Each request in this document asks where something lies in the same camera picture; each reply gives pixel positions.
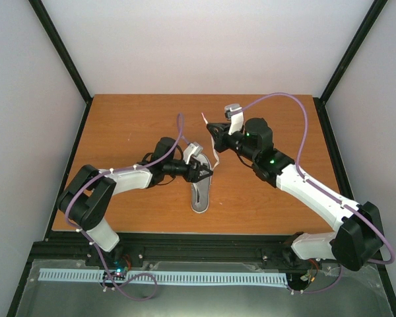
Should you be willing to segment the grey canvas sneaker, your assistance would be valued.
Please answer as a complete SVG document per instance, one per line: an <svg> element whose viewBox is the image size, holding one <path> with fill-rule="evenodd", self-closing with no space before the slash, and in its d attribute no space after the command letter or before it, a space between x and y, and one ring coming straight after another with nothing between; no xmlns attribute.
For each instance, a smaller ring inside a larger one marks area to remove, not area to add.
<svg viewBox="0 0 396 317"><path fill-rule="evenodd" d="M210 167L212 167L210 160L206 155L199 154L196 159L201 164L208 164ZM204 213L209 208L211 180L212 178L198 183L192 183L191 185L191 208L195 213Z"/></svg>

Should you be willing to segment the white shoelace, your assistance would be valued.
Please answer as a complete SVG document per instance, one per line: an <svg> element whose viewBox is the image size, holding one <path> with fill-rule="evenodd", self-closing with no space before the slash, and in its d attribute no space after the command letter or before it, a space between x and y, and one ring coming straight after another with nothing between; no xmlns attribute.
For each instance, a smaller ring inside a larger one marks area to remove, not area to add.
<svg viewBox="0 0 396 317"><path fill-rule="evenodd" d="M203 118L205 125L207 125L209 122L203 112L201 112L201 116ZM217 168L217 166L220 164L220 158L217 151L215 150L215 140L213 136L211 136L211 145L212 145L213 157L215 159L215 163L212 165L211 170L214 171Z"/></svg>

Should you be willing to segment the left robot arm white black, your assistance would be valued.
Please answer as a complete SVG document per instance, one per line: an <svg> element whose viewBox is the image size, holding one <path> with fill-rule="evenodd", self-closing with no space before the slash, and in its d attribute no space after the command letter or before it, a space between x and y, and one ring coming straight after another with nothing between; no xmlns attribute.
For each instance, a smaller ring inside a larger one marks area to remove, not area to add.
<svg viewBox="0 0 396 317"><path fill-rule="evenodd" d="M213 168L202 150L198 143L181 149L175 139L163 137L153 152L132 167L111 171L84 165L57 198L57 208L101 249L100 256L108 265L118 265L123 261L124 249L105 219L113 196L161 185L167 176L180 176L191 184L192 210L204 213L209 207Z"/></svg>

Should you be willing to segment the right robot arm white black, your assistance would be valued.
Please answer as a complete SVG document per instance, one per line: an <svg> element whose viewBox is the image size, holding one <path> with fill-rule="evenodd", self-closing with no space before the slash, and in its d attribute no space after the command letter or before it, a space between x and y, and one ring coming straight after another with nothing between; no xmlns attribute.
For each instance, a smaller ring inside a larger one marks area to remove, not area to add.
<svg viewBox="0 0 396 317"><path fill-rule="evenodd" d="M214 149L232 150L251 161L255 175L317 213L332 229L322 234L299 234L291 244L301 260L337 260L345 268L358 271L373 260L383 246L380 211L367 201L359 204L341 196L277 150L272 129L263 118L230 123L207 123Z"/></svg>

